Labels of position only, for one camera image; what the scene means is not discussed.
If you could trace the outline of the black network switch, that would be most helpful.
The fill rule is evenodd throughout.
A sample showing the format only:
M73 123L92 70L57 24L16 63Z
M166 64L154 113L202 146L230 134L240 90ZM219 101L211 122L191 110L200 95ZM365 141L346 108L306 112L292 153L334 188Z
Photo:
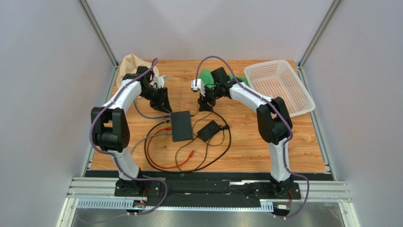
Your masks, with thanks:
M171 113L171 128L173 142L181 142L193 139L190 111Z

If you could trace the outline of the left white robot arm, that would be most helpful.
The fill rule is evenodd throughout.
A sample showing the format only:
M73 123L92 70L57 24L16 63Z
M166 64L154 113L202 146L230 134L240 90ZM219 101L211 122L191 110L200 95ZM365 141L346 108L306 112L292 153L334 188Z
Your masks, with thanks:
M150 107L170 115L165 79L156 79L153 67L139 66L136 73L126 74L118 91L101 107L91 110L89 139L94 149L109 155L119 172L119 189L134 190L136 194L144 188L145 178L135 164L128 149L130 129L126 113L137 97L149 100Z

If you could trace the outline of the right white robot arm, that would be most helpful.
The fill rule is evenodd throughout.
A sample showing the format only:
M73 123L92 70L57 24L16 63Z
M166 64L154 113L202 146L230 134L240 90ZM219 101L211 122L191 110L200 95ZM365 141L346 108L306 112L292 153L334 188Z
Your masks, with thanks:
M246 83L232 79L220 67L211 72L213 87L205 85L201 79L191 82L191 89L200 92L198 100L201 111L210 111L216 100L228 97L239 101L256 113L258 131L267 142L271 171L269 191L276 197L288 192L293 181L289 170L288 138L292 132L292 122L281 97L269 98L253 91Z

